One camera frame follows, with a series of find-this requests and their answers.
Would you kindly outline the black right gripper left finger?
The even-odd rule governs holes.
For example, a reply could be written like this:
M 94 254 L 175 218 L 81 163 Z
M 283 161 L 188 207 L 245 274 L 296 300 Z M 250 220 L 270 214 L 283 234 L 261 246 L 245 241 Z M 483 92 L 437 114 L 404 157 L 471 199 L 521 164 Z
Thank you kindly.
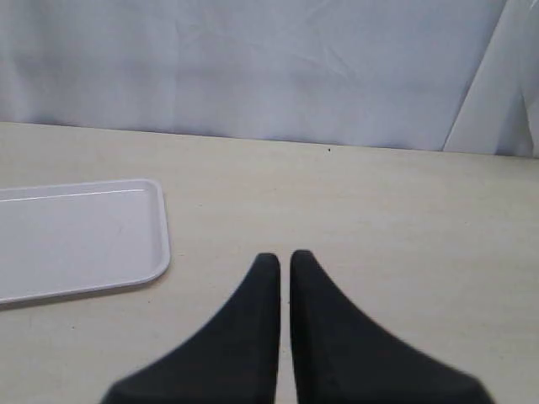
M 272 403 L 280 345 L 280 263 L 260 253 L 189 340 L 115 382 L 105 403 Z

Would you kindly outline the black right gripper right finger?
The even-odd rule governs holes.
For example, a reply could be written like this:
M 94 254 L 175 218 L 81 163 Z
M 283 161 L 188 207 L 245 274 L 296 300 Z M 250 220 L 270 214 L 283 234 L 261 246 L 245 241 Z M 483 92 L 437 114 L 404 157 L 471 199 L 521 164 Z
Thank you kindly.
M 475 377 L 393 336 L 308 250 L 290 265 L 291 351 L 300 403 L 489 403 Z

